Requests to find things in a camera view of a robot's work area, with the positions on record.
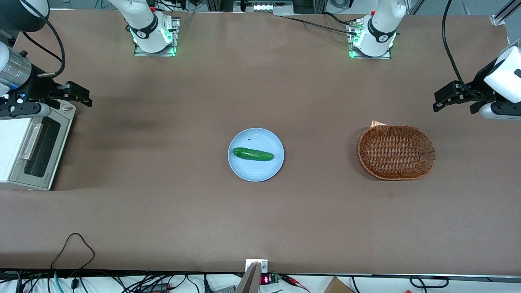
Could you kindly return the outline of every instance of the brown wicker basket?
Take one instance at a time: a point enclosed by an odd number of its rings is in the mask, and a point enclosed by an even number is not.
[[[362,166],[382,180],[414,180],[434,168],[432,141],[416,127],[381,125],[369,128],[358,142]]]

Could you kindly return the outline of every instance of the oven door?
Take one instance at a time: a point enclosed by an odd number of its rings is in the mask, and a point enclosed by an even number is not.
[[[74,112],[53,109],[47,117],[33,118],[10,181],[24,184],[28,189],[51,188]]]

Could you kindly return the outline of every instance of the light blue plate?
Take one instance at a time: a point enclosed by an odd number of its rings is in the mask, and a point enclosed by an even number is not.
[[[234,148],[248,148],[264,151],[274,155],[268,162],[245,160],[232,153]],[[228,148],[228,163],[230,167],[244,180],[260,182],[273,177],[284,162],[284,147],[280,139],[264,128],[250,128],[235,136]]]

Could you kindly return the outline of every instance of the green cucumber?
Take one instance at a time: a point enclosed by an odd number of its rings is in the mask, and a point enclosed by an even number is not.
[[[254,161],[271,161],[273,160],[273,154],[258,150],[250,150],[247,148],[235,148],[232,150],[233,154],[238,156],[239,158],[243,158],[245,160],[254,160]]]

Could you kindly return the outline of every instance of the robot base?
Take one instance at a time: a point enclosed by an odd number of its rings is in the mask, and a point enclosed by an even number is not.
[[[357,23],[357,25],[358,24],[362,25],[363,19],[357,19],[356,23]],[[353,28],[350,25],[346,25],[345,28],[347,31],[356,32],[358,34],[360,33],[360,30],[361,30],[360,27]],[[353,43],[358,42],[357,38],[359,38],[358,35],[348,34],[349,58],[351,58],[351,59],[391,59],[392,42],[391,42],[389,49],[387,49],[387,52],[385,54],[378,56],[378,57],[371,57],[371,56],[365,55],[364,53],[362,53],[362,51],[360,51],[360,49],[358,49],[357,47],[355,47],[353,45]]]
[[[173,29],[173,32],[169,32],[165,30],[164,37],[172,42],[168,44],[163,50],[157,53],[147,53],[141,48],[139,48],[137,42],[134,40],[135,48],[134,48],[134,56],[147,56],[147,57],[173,57],[176,55],[177,50],[177,40],[179,37],[179,26],[181,19],[180,18],[172,18],[171,25],[167,25],[166,29]]]

